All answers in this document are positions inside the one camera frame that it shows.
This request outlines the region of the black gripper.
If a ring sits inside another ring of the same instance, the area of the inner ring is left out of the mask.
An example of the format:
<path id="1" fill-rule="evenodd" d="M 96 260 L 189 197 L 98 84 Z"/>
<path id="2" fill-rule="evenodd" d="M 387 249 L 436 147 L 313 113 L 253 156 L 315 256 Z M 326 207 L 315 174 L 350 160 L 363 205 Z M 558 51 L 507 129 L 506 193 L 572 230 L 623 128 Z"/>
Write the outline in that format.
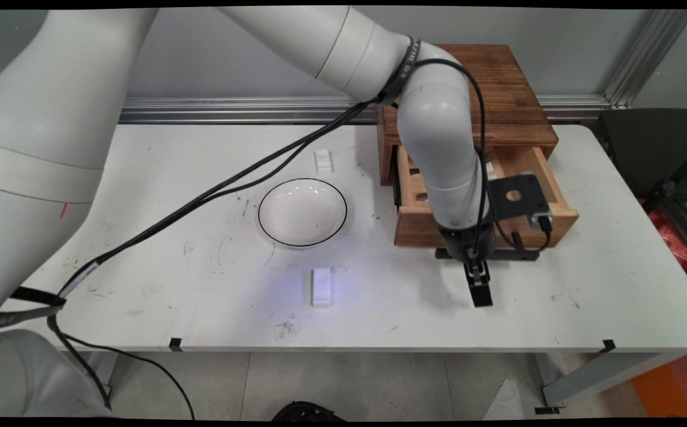
<path id="1" fill-rule="evenodd" d="M 492 306 L 490 274 L 481 263 L 491 257 L 496 245 L 492 222 L 484 221 L 468 229 L 438 226 L 438 230 L 445 247 L 437 249 L 437 258 L 462 262 L 474 307 Z"/>

